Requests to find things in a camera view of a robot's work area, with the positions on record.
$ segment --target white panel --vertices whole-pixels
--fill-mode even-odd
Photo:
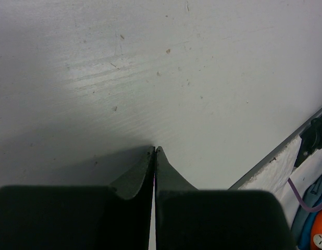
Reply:
[[[322,0],[0,0],[0,186],[103,184],[153,144],[228,188],[321,106]]]

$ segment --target blue object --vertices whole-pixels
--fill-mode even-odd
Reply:
[[[317,206],[322,202],[322,196],[319,198],[319,200],[315,203],[314,206]],[[310,213],[307,217],[305,224],[302,229],[301,236],[298,241],[298,249],[300,250],[309,250],[311,245],[311,230],[312,226],[315,221],[315,217],[318,214],[318,212]]]
[[[312,184],[305,192],[303,201],[308,207],[314,207],[322,196],[322,175]],[[298,243],[302,235],[302,229],[305,225],[306,219],[309,216],[309,212],[299,207],[294,217],[292,225],[292,234],[295,241]]]

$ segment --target purple wire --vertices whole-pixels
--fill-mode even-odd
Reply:
[[[290,184],[291,189],[293,190],[295,197],[298,199],[300,205],[302,206],[303,209],[305,209],[307,212],[309,213],[315,213],[318,211],[322,210],[322,202],[320,204],[318,204],[316,207],[308,207],[305,202],[302,200],[301,195],[299,194],[299,192],[297,191],[294,183],[292,182],[292,180],[290,178],[288,178],[288,184]]]

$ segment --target purple cable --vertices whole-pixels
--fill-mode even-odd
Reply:
[[[309,213],[315,213],[318,211],[322,210],[322,202],[320,204],[318,204],[316,207],[308,207],[304,201],[301,198],[301,195],[299,194],[299,192],[297,191],[296,187],[294,186],[294,183],[292,182],[292,180],[290,178],[288,178],[288,184],[290,184],[291,189],[293,190],[295,197],[298,199],[300,205],[302,206],[303,209],[305,209],[307,212]]]

